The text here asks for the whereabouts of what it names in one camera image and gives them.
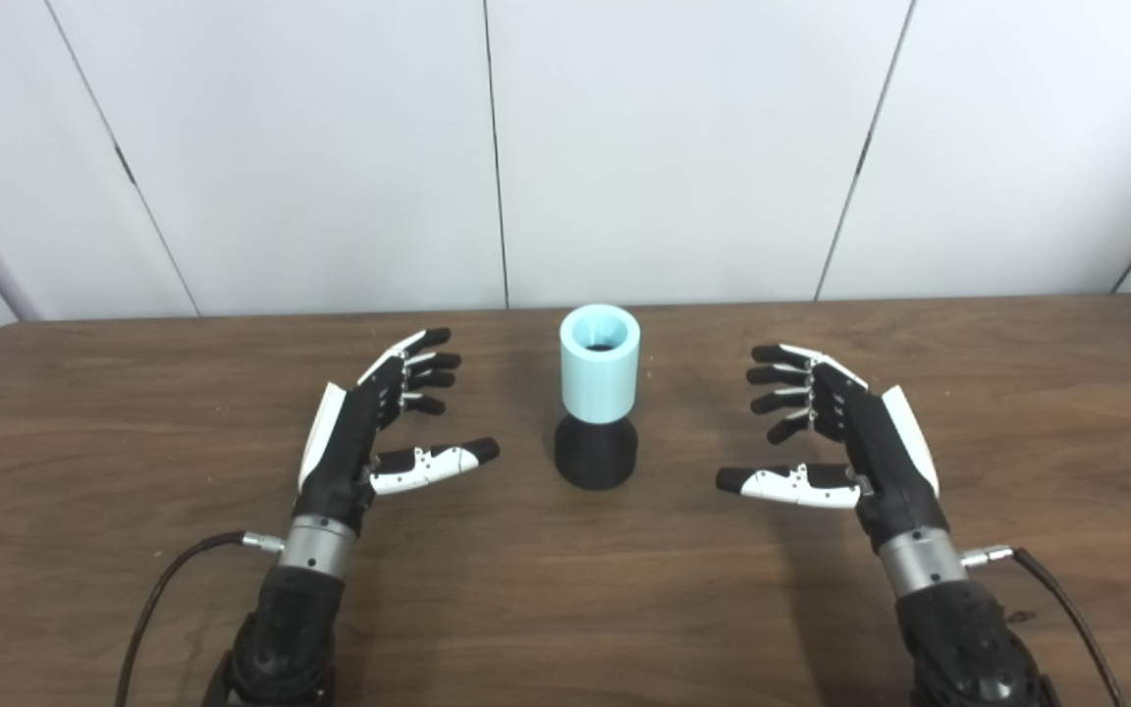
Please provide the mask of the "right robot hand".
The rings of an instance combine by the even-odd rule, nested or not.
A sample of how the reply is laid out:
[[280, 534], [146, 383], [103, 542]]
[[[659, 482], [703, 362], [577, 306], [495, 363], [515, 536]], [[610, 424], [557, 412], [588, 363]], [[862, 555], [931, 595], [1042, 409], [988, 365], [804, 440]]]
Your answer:
[[756, 367], [746, 380], [772, 388], [751, 411], [785, 412], [768, 430], [768, 442], [782, 446], [809, 431], [839, 443], [847, 462], [724, 466], [718, 489], [812, 509], [851, 509], [874, 550], [899, 534], [948, 531], [935, 463], [901, 388], [872, 390], [829, 354], [794, 345], [756, 346], [751, 357]]

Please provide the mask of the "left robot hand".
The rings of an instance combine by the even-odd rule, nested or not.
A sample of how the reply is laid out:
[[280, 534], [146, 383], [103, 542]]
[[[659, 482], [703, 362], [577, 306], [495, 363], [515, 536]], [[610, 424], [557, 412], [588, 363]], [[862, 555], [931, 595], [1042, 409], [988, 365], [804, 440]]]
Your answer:
[[425, 328], [385, 350], [348, 388], [327, 383], [302, 452], [293, 517], [336, 520], [359, 532], [375, 498], [497, 460], [500, 447], [491, 437], [374, 452], [377, 436], [404, 413], [444, 413], [444, 402], [428, 390], [457, 381], [461, 357], [441, 350], [451, 339], [448, 327]]

